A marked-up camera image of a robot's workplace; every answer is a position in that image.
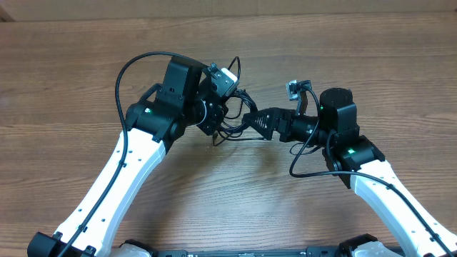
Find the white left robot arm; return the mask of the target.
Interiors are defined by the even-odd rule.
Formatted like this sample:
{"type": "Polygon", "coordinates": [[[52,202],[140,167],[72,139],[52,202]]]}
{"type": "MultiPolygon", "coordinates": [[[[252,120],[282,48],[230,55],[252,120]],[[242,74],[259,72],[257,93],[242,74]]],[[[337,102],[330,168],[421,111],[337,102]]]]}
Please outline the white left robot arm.
{"type": "Polygon", "coordinates": [[[115,235],[144,181],[189,126],[211,135],[227,113],[226,101],[239,74],[207,66],[180,54],[171,58],[164,79],[151,86],[127,111],[117,111],[122,131],[116,147],[74,212],[52,236],[36,233],[28,256],[153,256],[154,250],[127,240],[113,247],[115,235]]]}

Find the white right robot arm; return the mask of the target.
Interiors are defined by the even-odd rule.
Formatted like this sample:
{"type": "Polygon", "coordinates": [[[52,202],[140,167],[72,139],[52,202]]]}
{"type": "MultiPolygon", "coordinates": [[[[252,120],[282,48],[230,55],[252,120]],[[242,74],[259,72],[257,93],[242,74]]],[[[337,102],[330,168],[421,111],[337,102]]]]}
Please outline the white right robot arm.
{"type": "Polygon", "coordinates": [[[414,198],[385,155],[361,135],[351,91],[330,88],[314,99],[316,116],[269,108],[245,114],[243,122],[267,140],[278,132],[282,142],[322,148],[327,171],[301,177],[338,176],[373,209],[406,256],[455,256],[456,235],[414,198]]]}

